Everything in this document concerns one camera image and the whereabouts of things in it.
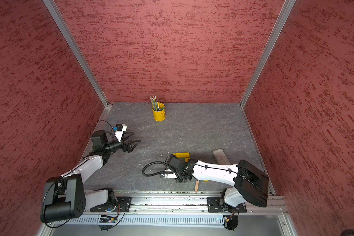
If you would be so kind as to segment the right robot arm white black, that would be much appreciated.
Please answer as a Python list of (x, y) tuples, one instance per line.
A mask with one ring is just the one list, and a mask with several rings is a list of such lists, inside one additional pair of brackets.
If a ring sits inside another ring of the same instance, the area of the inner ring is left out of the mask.
[(198, 181), (226, 184), (227, 187), (222, 190), (219, 200), (223, 211), (235, 211), (244, 203), (257, 207), (267, 206), (269, 177), (248, 161), (219, 165), (195, 159), (185, 161), (172, 154), (166, 160), (165, 171), (160, 175), (176, 179), (177, 183), (185, 183), (195, 178)]

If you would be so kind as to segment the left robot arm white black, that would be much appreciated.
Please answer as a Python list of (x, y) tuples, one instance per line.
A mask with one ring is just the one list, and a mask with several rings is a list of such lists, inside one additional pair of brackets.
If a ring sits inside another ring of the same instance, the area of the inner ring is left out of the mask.
[(69, 221), (79, 218), (86, 210), (104, 212), (120, 211), (120, 204), (112, 188), (86, 192), (84, 183), (107, 164), (117, 150), (131, 153), (140, 140), (130, 140), (131, 132), (95, 131), (90, 140), (92, 152), (84, 161), (67, 173), (46, 181), (40, 210), (40, 220), (44, 224)]

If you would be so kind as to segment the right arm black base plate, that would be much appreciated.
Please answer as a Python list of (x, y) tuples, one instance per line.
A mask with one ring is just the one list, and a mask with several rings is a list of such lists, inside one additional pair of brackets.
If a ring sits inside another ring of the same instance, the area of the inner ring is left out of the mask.
[(210, 213), (246, 213), (246, 205), (245, 203), (239, 204), (237, 207), (233, 207), (230, 205), (225, 204), (221, 201), (220, 197), (207, 197), (207, 209)]

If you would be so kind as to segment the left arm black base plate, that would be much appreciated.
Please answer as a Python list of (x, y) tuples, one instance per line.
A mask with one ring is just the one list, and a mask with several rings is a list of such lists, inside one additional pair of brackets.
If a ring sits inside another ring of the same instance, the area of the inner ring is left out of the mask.
[(131, 206), (131, 197), (117, 197), (115, 203), (103, 204), (91, 208), (90, 212), (100, 212), (100, 213), (118, 213), (118, 212), (129, 212)]

